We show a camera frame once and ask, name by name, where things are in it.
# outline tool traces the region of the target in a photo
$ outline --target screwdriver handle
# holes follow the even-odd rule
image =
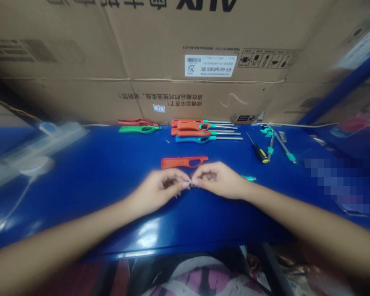
[[[261,161],[261,163],[268,163],[266,154],[262,149],[259,148],[258,144],[252,143],[252,148],[254,149],[255,155]]]

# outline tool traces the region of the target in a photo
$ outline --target barcode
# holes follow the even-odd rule
[[[201,58],[188,58],[188,62],[201,62]]]
[[[301,105],[300,108],[314,108],[322,99],[320,98],[309,98],[306,99]]]

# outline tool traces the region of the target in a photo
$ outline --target printed label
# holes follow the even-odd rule
[[[185,55],[186,77],[231,77],[236,55]]]
[[[237,67],[264,69],[290,68],[297,54],[297,50],[245,48]]]
[[[164,106],[159,106],[159,105],[153,105],[153,110],[156,112],[163,112],[164,113]]]
[[[257,115],[240,115],[237,121],[253,121],[258,117]]]
[[[343,57],[337,67],[355,70],[370,57],[370,32]]]

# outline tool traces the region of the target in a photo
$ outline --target small teal part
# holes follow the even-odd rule
[[[254,182],[254,181],[256,180],[256,178],[251,177],[251,176],[241,176],[241,177],[243,177],[243,178],[247,179],[247,180],[248,180],[248,181],[250,181],[250,182]]]
[[[267,132],[271,131],[271,128],[261,129],[262,133],[267,134]]]
[[[296,157],[292,153],[287,153],[287,157],[290,161],[296,161]]]

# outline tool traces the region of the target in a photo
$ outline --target blue metal frame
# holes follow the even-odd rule
[[[309,125],[318,120],[328,110],[341,102],[347,95],[361,86],[370,78],[370,57],[345,78],[331,93],[329,93],[315,108],[304,116],[298,124]]]

